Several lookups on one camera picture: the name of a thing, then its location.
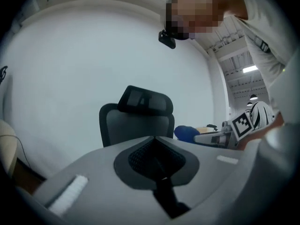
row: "ceiling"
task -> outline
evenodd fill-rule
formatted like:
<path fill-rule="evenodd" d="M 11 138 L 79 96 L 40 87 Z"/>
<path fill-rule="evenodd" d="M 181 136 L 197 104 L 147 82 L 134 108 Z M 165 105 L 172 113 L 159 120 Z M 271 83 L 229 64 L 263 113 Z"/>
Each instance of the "ceiling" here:
<path fill-rule="evenodd" d="M 20 25 L 39 11 L 48 7 L 72 0 L 27 0 L 20 13 L 15 18 L 15 23 Z M 166 0 L 118 0 L 132 3 L 160 13 Z M 204 50 L 212 49 L 224 72 L 225 79 L 235 98 L 267 93 L 259 71 L 244 74 L 243 68 L 253 66 L 251 55 L 247 49 L 244 33 L 234 17 L 227 17 L 213 33 L 204 33 L 196 41 Z"/>

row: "person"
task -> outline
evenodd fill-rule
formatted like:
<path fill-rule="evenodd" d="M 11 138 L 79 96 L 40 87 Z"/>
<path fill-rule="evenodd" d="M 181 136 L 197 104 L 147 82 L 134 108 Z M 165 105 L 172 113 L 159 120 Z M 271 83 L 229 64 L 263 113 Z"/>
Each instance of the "person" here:
<path fill-rule="evenodd" d="M 180 38 L 197 38 L 212 32 L 225 17 L 232 16 L 241 25 L 253 62 L 262 74 L 267 91 L 295 52 L 298 39 L 285 15 L 273 0 L 168 0 L 161 20 L 165 30 Z M 269 96 L 275 114 L 267 127 L 247 135 L 239 149 L 284 121 Z"/>

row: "blue object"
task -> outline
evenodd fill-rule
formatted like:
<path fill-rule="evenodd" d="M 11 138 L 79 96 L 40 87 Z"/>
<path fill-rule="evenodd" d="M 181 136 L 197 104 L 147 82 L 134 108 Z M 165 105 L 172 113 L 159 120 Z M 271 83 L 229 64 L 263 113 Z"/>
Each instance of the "blue object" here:
<path fill-rule="evenodd" d="M 180 141 L 195 143 L 194 136 L 200 135 L 200 132 L 193 127 L 178 126 L 175 128 L 174 134 Z"/>

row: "cable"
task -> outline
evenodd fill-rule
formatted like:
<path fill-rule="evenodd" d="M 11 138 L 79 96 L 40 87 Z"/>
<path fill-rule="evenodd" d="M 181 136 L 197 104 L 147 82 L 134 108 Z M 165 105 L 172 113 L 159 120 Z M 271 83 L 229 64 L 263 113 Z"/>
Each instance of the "cable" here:
<path fill-rule="evenodd" d="M 17 136 L 15 136 L 15 135 L 0 135 L 0 137 L 5 137 L 5 136 L 7 136 L 7 137 L 15 137 L 16 139 L 19 140 L 19 142 L 20 142 L 20 144 L 21 144 L 21 146 L 22 146 L 22 150 L 23 150 L 25 159 L 26 159 L 26 161 L 27 161 L 27 163 L 28 163 L 28 166 L 29 166 L 30 169 L 32 169 L 31 166 L 30 166 L 30 164 L 29 164 L 29 162 L 28 162 L 28 159 L 27 159 L 27 157 L 26 157 L 26 154 L 25 154 L 25 151 L 24 151 L 24 147 L 23 147 L 23 144 L 22 144 L 21 140 L 20 140 Z"/>

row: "ceiling light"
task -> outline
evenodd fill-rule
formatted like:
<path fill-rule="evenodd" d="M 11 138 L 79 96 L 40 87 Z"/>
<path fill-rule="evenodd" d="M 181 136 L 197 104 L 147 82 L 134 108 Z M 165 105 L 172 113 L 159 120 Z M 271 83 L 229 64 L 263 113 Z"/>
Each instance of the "ceiling light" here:
<path fill-rule="evenodd" d="M 251 71 L 254 71 L 254 70 L 257 70 L 257 67 L 255 65 L 251 66 L 251 67 L 244 68 L 243 73 L 251 72 Z"/>
<path fill-rule="evenodd" d="M 252 94 L 251 97 L 250 97 L 250 100 L 256 100 L 256 99 L 258 99 L 257 95 Z"/>

